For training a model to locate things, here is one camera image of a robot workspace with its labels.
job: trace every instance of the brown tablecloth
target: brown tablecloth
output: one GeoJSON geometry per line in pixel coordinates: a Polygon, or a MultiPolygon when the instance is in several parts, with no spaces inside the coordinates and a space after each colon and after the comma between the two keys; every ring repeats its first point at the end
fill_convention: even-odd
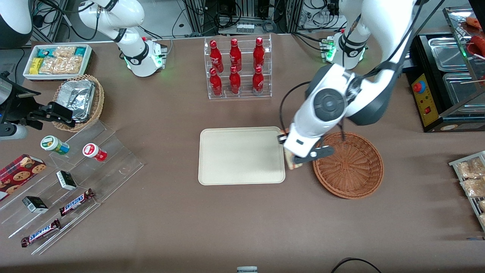
{"type": "MultiPolygon", "coordinates": [[[[345,200],[330,194],[311,164],[287,171],[277,185],[199,184],[203,129],[279,126],[283,95],[323,65],[316,50],[293,36],[272,38],[273,97],[234,102],[207,98],[203,38],[176,40],[167,68],[148,78],[126,68],[114,43],[92,44],[89,73],[106,96],[101,120],[146,165],[41,256],[31,256],[0,230],[0,272],[227,273],[243,265],[256,265],[261,273],[330,272],[351,256],[383,272],[485,268],[485,241],[466,240],[483,233],[447,164],[485,150],[485,133],[422,133],[405,77],[378,123],[345,124],[382,155],[384,180],[372,196],[345,200]]],[[[377,44],[369,45],[356,71],[367,72],[379,62],[377,44]]],[[[43,103],[58,85],[24,84],[42,92],[37,100],[43,103]]],[[[286,123],[303,92],[287,99],[286,123]]],[[[22,153],[47,156],[39,147],[45,135],[71,135],[48,123],[43,131],[29,131],[26,139],[0,142],[0,166],[22,153]]],[[[372,272],[358,262],[344,267],[372,272]]]]}

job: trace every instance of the stainless steel tray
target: stainless steel tray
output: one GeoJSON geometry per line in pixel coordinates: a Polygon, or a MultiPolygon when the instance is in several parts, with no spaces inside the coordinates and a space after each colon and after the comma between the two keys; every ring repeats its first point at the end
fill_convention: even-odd
{"type": "Polygon", "coordinates": [[[428,44],[439,70],[443,72],[467,71],[467,66],[454,38],[433,38],[428,41],[428,44]]]}
{"type": "MultiPolygon", "coordinates": [[[[474,83],[461,84],[462,82],[472,81],[470,73],[447,73],[443,76],[446,90],[453,104],[457,104],[463,99],[476,92],[474,83]]],[[[476,97],[471,102],[460,108],[461,112],[483,112],[485,111],[485,93],[476,97]]]]}

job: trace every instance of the red bottle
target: red bottle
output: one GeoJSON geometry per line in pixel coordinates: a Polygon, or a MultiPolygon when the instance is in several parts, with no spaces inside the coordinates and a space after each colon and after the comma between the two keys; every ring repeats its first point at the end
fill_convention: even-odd
{"type": "Polygon", "coordinates": [[[263,71],[263,68],[261,68],[261,66],[257,66],[255,70],[256,73],[254,73],[253,76],[253,93],[256,96],[259,96],[263,92],[264,76],[261,73],[263,71]]]}
{"type": "Polygon", "coordinates": [[[214,67],[218,73],[222,73],[224,71],[224,65],[222,64],[222,55],[219,49],[217,48],[216,41],[210,41],[210,62],[212,63],[212,67],[214,67]]]}
{"type": "Polygon", "coordinates": [[[261,37],[256,38],[256,47],[254,48],[254,51],[253,51],[253,59],[254,59],[253,61],[254,69],[256,69],[256,67],[258,66],[261,66],[261,67],[264,66],[263,38],[261,37]]]}
{"type": "Polygon", "coordinates": [[[209,81],[210,81],[210,87],[212,89],[212,92],[214,96],[220,97],[222,96],[221,78],[219,77],[219,75],[217,75],[217,71],[215,70],[215,68],[210,68],[209,72],[210,72],[209,81]]]}
{"type": "Polygon", "coordinates": [[[229,76],[231,82],[231,92],[234,95],[239,95],[241,91],[241,77],[239,76],[236,66],[231,66],[231,75],[229,76]]]}
{"type": "Polygon", "coordinates": [[[231,58],[231,65],[236,66],[238,71],[241,71],[243,68],[243,61],[241,57],[241,50],[238,47],[238,40],[231,39],[231,51],[229,52],[229,56],[231,58]]]}

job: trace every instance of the red emergency stop button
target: red emergency stop button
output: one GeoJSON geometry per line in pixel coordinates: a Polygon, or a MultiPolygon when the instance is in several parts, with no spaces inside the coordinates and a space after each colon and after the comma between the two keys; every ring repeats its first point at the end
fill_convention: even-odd
{"type": "Polygon", "coordinates": [[[413,85],[413,91],[418,94],[423,93],[425,90],[426,90],[426,84],[424,83],[424,81],[419,81],[413,85]]]}

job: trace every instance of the sausage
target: sausage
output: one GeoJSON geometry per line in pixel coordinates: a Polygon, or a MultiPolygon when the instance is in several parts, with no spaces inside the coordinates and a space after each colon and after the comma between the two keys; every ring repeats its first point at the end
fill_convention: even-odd
{"type": "Polygon", "coordinates": [[[485,38],[476,35],[471,38],[470,42],[478,47],[481,56],[485,56],[485,38]]]}
{"type": "Polygon", "coordinates": [[[480,22],[478,21],[477,18],[467,17],[466,21],[468,25],[472,27],[476,27],[477,29],[482,29],[482,26],[480,25],[480,22]]]}

